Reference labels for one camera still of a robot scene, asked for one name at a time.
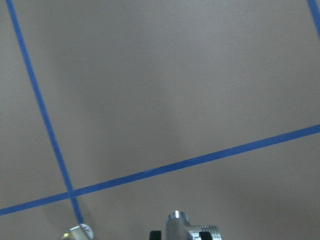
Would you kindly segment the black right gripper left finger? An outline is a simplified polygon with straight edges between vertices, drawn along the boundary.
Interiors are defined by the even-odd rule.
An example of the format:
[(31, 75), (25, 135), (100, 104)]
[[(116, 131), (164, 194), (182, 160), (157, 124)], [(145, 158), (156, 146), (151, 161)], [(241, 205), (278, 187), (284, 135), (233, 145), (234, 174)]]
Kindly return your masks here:
[(149, 240), (161, 240), (162, 232), (160, 230), (152, 230), (149, 233)]

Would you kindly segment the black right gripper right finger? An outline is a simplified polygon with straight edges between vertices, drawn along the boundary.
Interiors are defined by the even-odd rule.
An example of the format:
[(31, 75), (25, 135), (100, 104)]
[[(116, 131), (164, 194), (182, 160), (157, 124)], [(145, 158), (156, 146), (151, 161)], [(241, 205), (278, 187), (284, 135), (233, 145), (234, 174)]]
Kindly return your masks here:
[(211, 233), (206, 231), (199, 232), (199, 237), (201, 238), (201, 240), (212, 240)]

